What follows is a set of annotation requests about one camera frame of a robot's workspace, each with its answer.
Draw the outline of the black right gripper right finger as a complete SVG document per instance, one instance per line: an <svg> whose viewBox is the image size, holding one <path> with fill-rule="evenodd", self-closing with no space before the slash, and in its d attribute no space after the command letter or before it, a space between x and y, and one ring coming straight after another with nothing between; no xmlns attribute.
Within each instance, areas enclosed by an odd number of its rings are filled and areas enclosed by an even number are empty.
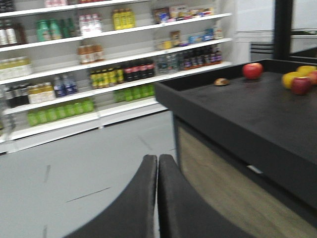
<svg viewBox="0 0 317 238"><path fill-rule="evenodd" d="M169 154L159 157L158 219L162 238L252 237L209 206Z"/></svg>

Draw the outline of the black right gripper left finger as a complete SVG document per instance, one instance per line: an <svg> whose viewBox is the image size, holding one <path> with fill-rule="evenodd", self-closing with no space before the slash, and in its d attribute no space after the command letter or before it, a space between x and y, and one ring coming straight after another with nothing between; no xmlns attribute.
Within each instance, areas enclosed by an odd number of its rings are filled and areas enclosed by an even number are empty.
<svg viewBox="0 0 317 238"><path fill-rule="evenodd" d="M145 155L121 194L67 238L153 238L158 159Z"/></svg>

